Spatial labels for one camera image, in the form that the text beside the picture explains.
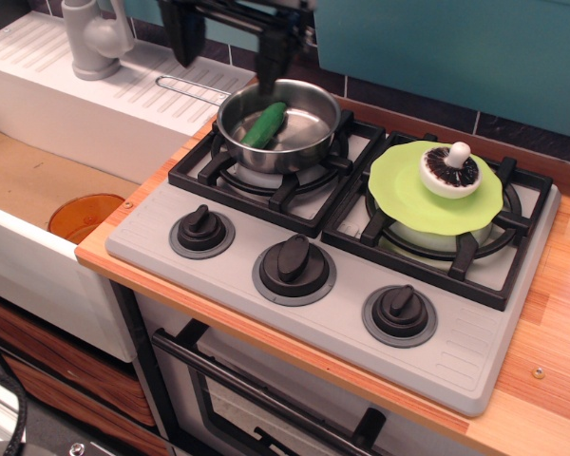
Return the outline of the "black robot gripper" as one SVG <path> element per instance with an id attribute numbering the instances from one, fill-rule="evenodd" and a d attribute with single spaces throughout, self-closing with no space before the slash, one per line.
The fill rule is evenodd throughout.
<path id="1" fill-rule="evenodd" d="M 260 95 L 272 94 L 288 71 L 315 9 L 315 1 L 160 1 L 168 43 L 184 67 L 202 53 L 209 20 L 254 35 Z"/>

